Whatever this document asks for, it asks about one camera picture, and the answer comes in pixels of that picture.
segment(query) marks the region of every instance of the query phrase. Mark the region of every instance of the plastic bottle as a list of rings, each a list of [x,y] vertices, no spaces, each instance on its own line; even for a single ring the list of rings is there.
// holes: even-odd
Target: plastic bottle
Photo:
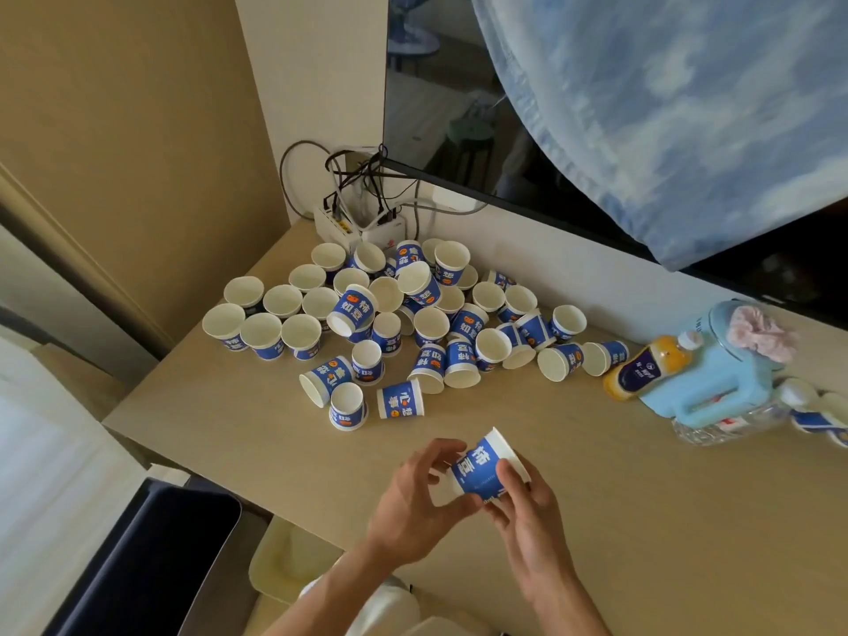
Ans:
[[[793,409],[807,409],[816,400],[816,389],[793,377],[780,384],[768,402],[744,415],[728,417],[702,428],[690,428],[674,420],[674,432],[680,439],[698,446],[722,444],[778,427],[791,419]]]
[[[658,337],[629,362],[604,377],[604,390],[619,401],[630,399],[652,383],[681,372],[692,362],[692,351],[704,345],[700,332],[688,330],[676,337]]]

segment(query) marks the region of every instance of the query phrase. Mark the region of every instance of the bottle cap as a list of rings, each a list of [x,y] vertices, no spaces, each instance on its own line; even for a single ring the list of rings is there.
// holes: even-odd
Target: bottle cap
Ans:
[[[694,330],[684,331],[678,335],[678,345],[686,350],[695,350],[704,345],[704,337]]]

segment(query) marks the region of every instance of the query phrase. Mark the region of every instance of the bottle label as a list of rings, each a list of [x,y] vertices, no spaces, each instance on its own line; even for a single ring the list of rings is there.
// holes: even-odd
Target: bottle label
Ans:
[[[618,373],[618,384],[621,390],[637,393],[654,379],[662,377],[663,372],[654,360],[651,347],[640,352],[633,361],[621,367]]]

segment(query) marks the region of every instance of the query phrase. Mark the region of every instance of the hand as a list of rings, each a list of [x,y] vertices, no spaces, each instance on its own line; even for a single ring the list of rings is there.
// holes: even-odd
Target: hand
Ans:
[[[466,446],[458,439],[434,439],[394,472],[366,535],[366,543],[387,559],[391,569],[429,554],[454,525],[482,508],[482,500],[475,493],[444,506],[434,505],[430,498],[428,484],[439,483],[430,469],[447,472]]]
[[[503,537],[515,580],[530,605],[538,605],[552,587],[576,579],[572,557],[562,530],[557,496],[538,469],[519,455],[530,475],[529,490],[506,459],[495,467],[506,489],[500,497],[503,511],[486,506]]]

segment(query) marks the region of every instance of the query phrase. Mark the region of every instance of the beige wall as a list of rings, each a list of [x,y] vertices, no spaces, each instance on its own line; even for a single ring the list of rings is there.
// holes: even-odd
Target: beige wall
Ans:
[[[156,348],[287,229],[233,0],[5,0],[0,80],[0,202]]]

